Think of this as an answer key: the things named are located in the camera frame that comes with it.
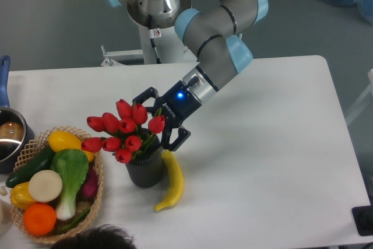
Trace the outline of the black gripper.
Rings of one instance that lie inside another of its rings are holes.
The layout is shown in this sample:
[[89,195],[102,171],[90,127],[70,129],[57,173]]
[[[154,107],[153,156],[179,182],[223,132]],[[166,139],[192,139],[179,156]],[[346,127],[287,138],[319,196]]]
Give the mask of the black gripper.
[[[136,96],[132,103],[143,104],[151,98],[155,101],[152,106],[145,107],[146,111],[155,116],[156,111],[161,109],[161,115],[168,117],[170,123],[170,127],[166,125],[163,129],[161,147],[175,152],[191,136],[191,132],[185,129],[182,123],[202,105],[181,80],[162,96],[159,96],[157,89],[149,87]],[[177,137],[171,141],[174,128],[177,128]]]

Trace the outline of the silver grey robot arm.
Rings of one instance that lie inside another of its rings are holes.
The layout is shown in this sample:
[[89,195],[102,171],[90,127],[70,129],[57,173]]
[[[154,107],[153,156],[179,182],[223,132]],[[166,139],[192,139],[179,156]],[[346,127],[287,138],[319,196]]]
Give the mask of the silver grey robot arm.
[[191,0],[106,1],[126,6],[138,25],[146,64],[180,62],[185,48],[196,57],[197,65],[164,95],[150,88],[135,98],[138,104],[154,98],[148,112],[160,110],[166,119],[160,147],[175,151],[190,136],[182,123],[252,61],[238,34],[266,16],[268,0],[219,0],[207,14]]

